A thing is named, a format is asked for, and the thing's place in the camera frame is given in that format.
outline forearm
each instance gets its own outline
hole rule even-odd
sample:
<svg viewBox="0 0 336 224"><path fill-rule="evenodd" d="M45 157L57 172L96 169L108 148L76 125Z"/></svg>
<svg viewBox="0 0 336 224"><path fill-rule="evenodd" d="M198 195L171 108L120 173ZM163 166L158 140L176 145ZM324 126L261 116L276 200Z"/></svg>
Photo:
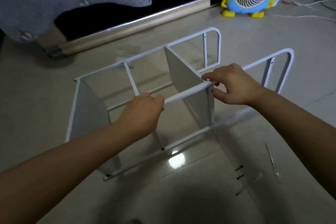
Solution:
<svg viewBox="0 0 336 224"><path fill-rule="evenodd" d="M336 128L265 90L251 105L283 137L305 167L336 198Z"/></svg>
<svg viewBox="0 0 336 224"><path fill-rule="evenodd" d="M0 175L0 223L35 223L91 172L128 147L119 124L44 152Z"/></svg>

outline white metal frame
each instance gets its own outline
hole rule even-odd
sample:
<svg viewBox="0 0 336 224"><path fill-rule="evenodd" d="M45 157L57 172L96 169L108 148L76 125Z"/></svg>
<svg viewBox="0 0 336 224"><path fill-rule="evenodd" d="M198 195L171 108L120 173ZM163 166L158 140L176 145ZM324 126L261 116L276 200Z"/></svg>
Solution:
<svg viewBox="0 0 336 224"><path fill-rule="evenodd" d="M217 53L217 61L216 61L215 63L211 64L211 65L208 65L208 64L207 64L207 39L206 39L206 37L207 37L207 32L209 32L209 31L216 31L217 34L218 34L218 53ZM194 70L194 69L193 69L193 68L192 68L186 61L184 61L184 60L183 60L177 53L175 53L173 50L171 50L170 47L171 47L171 46L174 46L174 45L176 45L176 44L179 44L179 43L181 43L181 42L183 42L183 41L192 39L192 38L194 38L194 37L196 37L196 36L199 36L199 35L203 35L203 45L204 45L204 65L205 65L205 66L204 66L204 68L202 68L202 69L200 69L200 70L198 70L198 71L195 71L195 70ZM197 32L197 33L195 33L195 34L192 34L192 35L183 37L183 38L181 38L181 39L178 39L178 40L176 40L176 41L174 41L174 42L171 42L171 43L169 43L169 44L162 45L162 46L160 46L160 47L154 48L154 49L149 50L149 51L147 51L147 52L143 52L143 53L141 53L141 54L138 54L138 55L133 56L133 57L131 57L131 58L128 58L128 59L126 59L126 60L122 60L122 61L117 62L117 63L115 63L115 64L112 64L112 65L109 65L109 66L107 66L107 67L98 69L98 70L96 70L96 71L94 71L94 72L91 72L91 73L82 75L82 76L76 78L75 81L77 82L77 85L78 85L81 79L87 78L88 76L91 76L91 75L93 75L93 74L102 72L102 71L107 70L107 69L114 69L114 68L118 68L118 67L120 67L120 66L124 66L125 69L126 69L127 75L128 75L128 77L129 77L129 79L130 79L130 82L131 82L133 91L134 91L135 95L137 96L137 95L139 95L139 91L138 91L138 89L137 89L137 87L136 87L136 85L135 85L135 83L134 83L134 79L132 78L130 69L129 69L129 67L128 67L128 63L130 63L130 62L132 62L132 61L134 61L134 60L140 59L141 57L144 57L144 56L149 55L149 54L151 54L151 53L154 53L154 52L156 52L156 51L159 51L159 50L163 49L164 47L166 47L166 48L168 48L170 51L172 51L172 52L174 53L175 56L177 56L180 60L182 60L182 61L185 63L185 65L187 65L190 69L192 69L192 70L193 70L197 75L199 75L199 76L200 76L199 73L201 73L201 72L203 72L203 71L206 71L206 70L208 70L208 69L210 69L210 68L213 68L213 67L215 67L215 66L218 66L218 65L220 65L220 63L221 63L221 33L220 33L220 31L219 31L217 28L210 27L210 28L204 29L204 30L202 30L202 31L199 31L199 32ZM271 55L268 55L268 56L266 56L266 57L264 57L264 58L262 58L262 59L260 59L260 60L257 60L257 61L255 61L255 62L253 62L252 64L249 64L249 65L243 67L243 69L244 69L244 70L247 70L247 69L250 69L251 67L254 67L254 66L256 66L256 65L258 65L258 64L260 64L260 63L262 63L262 62L267 62L267 65L266 65L266 68L265 68L265 71L264 71L264 75L263 75L263 79L262 79L262 82L261 82L262 85L264 85L265 87L267 87L268 80L269 80L269 78L270 78L270 74L271 74L271 71L272 71L272 67L273 67L273 63L274 63L274 61L275 61L275 58L276 58L276 56L278 56L278 55L280 55L280 54L282 54L282 53L287 53L287 62L285 63L285 66L284 66L283 71L282 71L282 73L281 73L281 76L280 76L278 85L277 85L277 87L276 87L276 92L277 92L277 93L280 93L281 90L282 90L282 87L283 87L283 85L284 85L284 83L285 83L285 81L286 81L286 78L287 78L287 76L288 76L288 73L289 73L289 71L290 71L290 69L291 69L292 63L293 63L294 51L293 51L292 49L290 49L290 48L282 49L282 50L280 50L280 51L278 51L278 52L276 52L276 53L273 53L273 54L271 54ZM166 83L166 84L164 84L164 85L162 85L162 86L160 86L160 87L157 87L157 88L155 88L155 89L149 91L149 93L152 94L152 93L154 93L154 92L157 92L157 91L159 91L159 90L162 90L162 89L164 89L164 88L167 88L167 87L169 87L169 86L171 86L171 85L173 85L172 82ZM170 97L170 98L165 99L165 106L166 106L167 104L174 103L174 102L176 102L176 101L182 100L182 99L184 99L184 98L186 98L186 97L188 97L188 96L190 96L190 95L192 95L192 94L195 94L195 93L197 93L197 92L199 92L199 91L201 91L201 90L204 90L204 89L209 88L209 87L212 87L212 86L213 86L213 85L212 85L212 82L209 82L209 81L200 83L199 85L196 85L196 86L194 86L194 87L192 87L192 88L190 88L190 89L187 89L187 90L185 90L185 91L183 91L183 92L180 92L180 93L178 93L178 94L176 94L176 95L174 95L174 96L172 96L172 97ZM77 93L78 93L78 86L77 86L77 88L76 88L76 92L75 92L75 97L74 97L74 101L73 101L73 108L72 108L72 111L71 111L70 120L72 120L71 117L73 117L73 113L74 113L74 110L75 110L74 105L75 105L75 103L76 103ZM117 104L117 105L114 105L114 106L111 106L111 107L107 107L107 111L109 112L109 111L112 111L112 110L114 110L114 109L116 109L116 108L118 108L118 107L121 107L121 106L123 106L123 105L126 105L126 104L127 104L128 102L130 102L130 101L131 101L131 99L126 100L126 101L123 101L123 102L121 102L121 103L119 103L119 104ZM108 179L111 179L111 178L113 178L113 177L115 177L115 176L117 176L117 175L120 175L120 174L122 174L122 173L124 173L124 172L126 172L126 171L128 171L128 170L130 170L130 169L132 169L132 168L134 168L134 167L136 167L136 166L142 164L143 162L145 162L145 161L147 161L147 160L149 160L149 159L151 159L151 158L153 158L153 157L155 157L155 156L157 156L157 155L159 155L159 154L161 154L161 153L163 153L163 152L165 152L165 151L167 151L167 150L172 150L173 148L175 148L175 147L177 147L177 146L179 146L179 145L181 145L181 144L183 144L183 143L185 143L185 142L191 140L192 138L194 138L195 136L197 136L197 135L199 135L199 134L202 134L202 133L204 133L204 132L206 132L206 131L208 131L208 130L211 130L213 127L216 127L216 126L221 125L221 124L226 124L226 125L232 124L232 123L234 123L237 119L239 119L240 117L244 116L248 111L251 110L250 108L246 108L246 109L243 109L243 110L237 112L236 114L234 114L234 115L232 115L232 116L230 116L230 117L228 117L228 118L225 118L224 120L215 122L215 121L214 121L214 108L213 108L214 103L213 103L213 102L210 103L210 101L209 101L208 105L209 105L209 117L210 117L210 121L209 121L209 125L208 125L208 126L202 128L202 129L200 129L199 131L196 131L195 133L192 133L192 134L188 135L187 137L184 137L184 138L182 138L182 139L180 139L180 140L178 140L178 141L176 141L176 142L174 142L174 143L172 143L172 144L170 144L170 145L164 145L164 143L163 143L162 140L160 139L159 135L156 133L156 131L154 131L154 132L153 132L153 136L159 141L160 145L162 146L161 150L158 150L158 151L154 152L153 154L150 154L150 155L148 155L148 156L146 156L146 157L144 157L144 158L138 160L137 162L134 162L134 163L132 163L132 164L126 166L126 167L123 167L123 168L120 168L119 170L114 171L112 174L109 174L109 175L105 176L104 179L105 179L105 180L108 180ZM69 129L68 129L68 133L67 133L67 134L69 134L70 131L71 131L71 127L69 126Z"/></svg>

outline hand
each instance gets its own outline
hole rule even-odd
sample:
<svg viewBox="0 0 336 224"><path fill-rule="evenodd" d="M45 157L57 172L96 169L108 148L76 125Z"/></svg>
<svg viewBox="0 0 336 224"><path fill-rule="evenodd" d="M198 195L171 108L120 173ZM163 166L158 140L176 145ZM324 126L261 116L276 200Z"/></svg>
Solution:
<svg viewBox="0 0 336 224"><path fill-rule="evenodd" d="M213 70L213 72L202 75L203 80L210 80L224 84L226 93L213 89L215 98L226 103L234 105L252 105L256 99L266 90L250 75L248 75L239 65L231 64L222 66Z"/></svg>
<svg viewBox="0 0 336 224"><path fill-rule="evenodd" d="M132 134L135 141L140 140L156 128L164 103L162 95L155 98L149 93L136 96L126 105L117 122Z"/></svg>

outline tiled floor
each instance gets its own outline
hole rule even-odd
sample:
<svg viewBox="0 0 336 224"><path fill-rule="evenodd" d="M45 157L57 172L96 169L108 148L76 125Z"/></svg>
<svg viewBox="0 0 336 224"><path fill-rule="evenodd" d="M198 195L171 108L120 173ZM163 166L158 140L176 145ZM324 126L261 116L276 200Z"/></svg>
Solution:
<svg viewBox="0 0 336 224"><path fill-rule="evenodd" d="M236 62L243 66L281 48L293 48L294 64L282 94L335 126L336 24L315 18L273 16L334 16L321 6L315 7L310 10L279 4L261 20L245 15L223 18L221 8L215 7L58 62L46 58L34 44L20 45L5 39L0 54L0 170L64 142L75 90L73 78L112 64L117 57L136 55L209 26L221 31L222 64ZM208 52L213 54L215 35L209 35L208 40ZM174 50L196 68L201 64L200 38L177 45ZM161 54L132 64L141 92L170 80ZM274 65L271 88L284 61L279 57ZM257 66L249 73L260 80L263 68ZM111 78L111 74L105 74L88 83L109 105L132 97L130 85L123 80L111 80L116 86L106 88ZM120 99L116 99L116 92L121 93ZM160 93L166 97L172 94L169 90ZM216 115L226 116L240 108L216 102ZM194 129L195 122L180 103L165 110L158 132L171 140ZM265 142L282 183L272 172ZM40 223L122 223L132 218L146 224L334 223L334 199L258 114L199 136L183 154L185 163L178 169L171 167L165 156L108 182L95 171ZM241 164L244 168L235 172ZM243 188L241 180L236 179L241 174L246 175L242 179L245 184L249 177L259 174L262 178L235 196Z"/></svg>

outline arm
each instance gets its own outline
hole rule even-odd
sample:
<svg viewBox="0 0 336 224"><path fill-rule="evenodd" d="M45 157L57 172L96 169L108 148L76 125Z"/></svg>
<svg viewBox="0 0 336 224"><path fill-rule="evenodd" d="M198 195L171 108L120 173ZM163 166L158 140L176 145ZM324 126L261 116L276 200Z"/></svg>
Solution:
<svg viewBox="0 0 336 224"><path fill-rule="evenodd" d="M264 116L336 199L336 128L266 89L237 64L217 68L202 78L225 85L226 93L213 90L215 98L227 104L248 105Z"/></svg>
<svg viewBox="0 0 336 224"><path fill-rule="evenodd" d="M0 223L35 223L82 180L157 126L164 98L135 97L115 123L0 175Z"/></svg>

